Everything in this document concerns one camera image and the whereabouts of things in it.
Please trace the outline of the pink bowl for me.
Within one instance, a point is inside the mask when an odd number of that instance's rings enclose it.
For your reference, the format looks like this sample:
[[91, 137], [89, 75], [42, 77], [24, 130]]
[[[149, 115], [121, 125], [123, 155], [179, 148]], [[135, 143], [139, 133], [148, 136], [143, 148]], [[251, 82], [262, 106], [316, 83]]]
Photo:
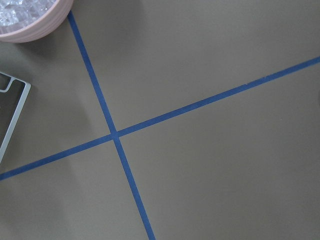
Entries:
[[56, 30], [66, 19], [72, 0], [2, 0], [0, 41], [27, 43]]

